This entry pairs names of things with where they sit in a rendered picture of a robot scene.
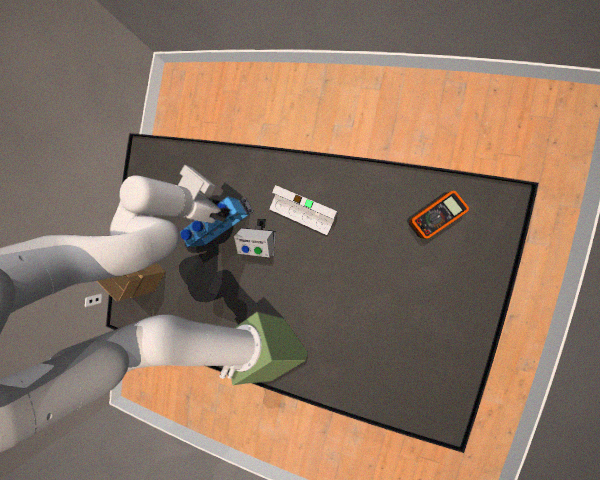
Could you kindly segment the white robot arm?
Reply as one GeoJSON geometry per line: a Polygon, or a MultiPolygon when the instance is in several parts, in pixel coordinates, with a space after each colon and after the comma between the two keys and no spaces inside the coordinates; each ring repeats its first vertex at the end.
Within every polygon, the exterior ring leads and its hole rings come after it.
{"type": "MultiPolygon", "coordinates": [[[[180,174],[178,185],[127,178],[111,236],[49,235],[0,248],[0,334],[10,313],[26,305],[75,284],[143,270],[172,254],[180,232],[154,216],[184,217],[199,191],[211,195],[216,188],[187,165],[180,174]]],[[[235,370],[256,364],[261,346],[251,325],[157,315],[65,348],[0,379],[0,453],[104,396],[131,370],[223,366],[220,378],[230,368],[231,379],[235,370]]]]}

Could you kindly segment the orange digital multimeter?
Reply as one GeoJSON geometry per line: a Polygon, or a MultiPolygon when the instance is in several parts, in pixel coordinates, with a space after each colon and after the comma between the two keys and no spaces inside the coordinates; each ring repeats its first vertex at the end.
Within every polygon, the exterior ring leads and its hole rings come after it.
{"type": "Polygon", "coordinates": [[[421,238],[428,239],[468,212],[469,208],[456,191],[443,195],[410,219],[421,238]]]}

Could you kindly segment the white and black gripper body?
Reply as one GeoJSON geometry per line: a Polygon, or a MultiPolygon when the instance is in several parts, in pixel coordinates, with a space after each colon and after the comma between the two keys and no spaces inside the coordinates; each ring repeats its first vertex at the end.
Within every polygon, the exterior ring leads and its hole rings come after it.
{"type": "Polygon", "coordinates": [[[201,193],[198,193],[195,200],[193,200],[191,211],[184,217],[195,221],[214,223],[216,220],[210,217],[210,214],[219,212],[221,212],[221,209],[217,205],[215,205],[201,193]]]}

